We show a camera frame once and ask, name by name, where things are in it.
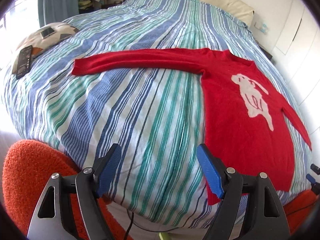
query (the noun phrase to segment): striped bedsheet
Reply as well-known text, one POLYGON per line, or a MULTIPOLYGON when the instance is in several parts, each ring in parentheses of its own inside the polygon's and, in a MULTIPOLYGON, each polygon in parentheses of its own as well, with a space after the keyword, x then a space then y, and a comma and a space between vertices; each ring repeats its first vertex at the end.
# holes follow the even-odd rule
MULTIPOLYGON (((64 151, 79 167, 91 166, 119 143, 123 155, 108 195, 148 220, 207 228, 216 212, 217 205, 207 205, 196 159, 204 140, 200 76, 149 68, 77 77, 71 75, 75 58, 145 48, 229 49, 254 60, 302 117, 248 27, 215 6, 199 0, 127 0, 65 22, 80 32, 35 59, 29 74, 16 80, 10 68, 2 71, 2 101, 22 137, 64 151)), ((305 175, 311 164, 308 146, 286 122, 295 172, 290 192, 278 192, 283 204, 309 188, 305 175)), ((246 196, 237 222, 245 204, 246 196)))

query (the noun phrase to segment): black cable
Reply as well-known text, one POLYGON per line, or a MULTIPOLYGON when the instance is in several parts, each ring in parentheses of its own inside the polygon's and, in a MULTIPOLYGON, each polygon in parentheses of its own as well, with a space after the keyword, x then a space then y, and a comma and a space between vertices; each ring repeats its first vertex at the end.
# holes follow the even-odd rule
POLYGON ((138 226, 138 225, 133 221, 133 215, 134 215, 133 212, 131 212, 132 217, 130 217, 129 210, 127 210, 127 214, 128 214, 129 219, 131 220, 131 222, 132 222, 136 227, 138 227, 138 228, 140 228, 140 229, 142 229, 142 230, 148 231, 148 232, 152 232, 152 233, 165 233, 165 232, 169 232, 169 231, 178 229, 178 228, 171 228, 171 229, 166 230, 166 231, 153 231, 153 230, 148 230, 148 229, 145 229, 145 228, 142 228, 142 227, 138 226))
POLYGON ((126 231, 125 235, 124 235, 123 240, 127 240, 127 238, 128 238, 129 231, 130 231, 130 229, 131 229, 131 227, 132 227, 132 224, 133 224, 133 216, 134 216, 134 214, 132 213, 132 217, 131 217, 130 225, 129 225, 129 227, 128 227, 128 229, 127 229, 127 231, 126 231))
POLYGON ((305 207, 303 207, 303 208, 300 208, 300 209, 297 209, 297 210, 295 210, 295 211, 292 211, 291 213, 287 214, 287 216, 290 216, 290 215, 292 215, 292 214, 294 214, 294 213, 296 213, 296 212, 298 212, 298 211, 300 211, 300 210, 303 210, 303 209, 305 209, 305 208, 311 207, 311 206, 313 206, 316 202, 317 202, 317 201, 314 201, 312 204, 310 204, 310 205, 308 205, 308 206, 305 206, 305 207))

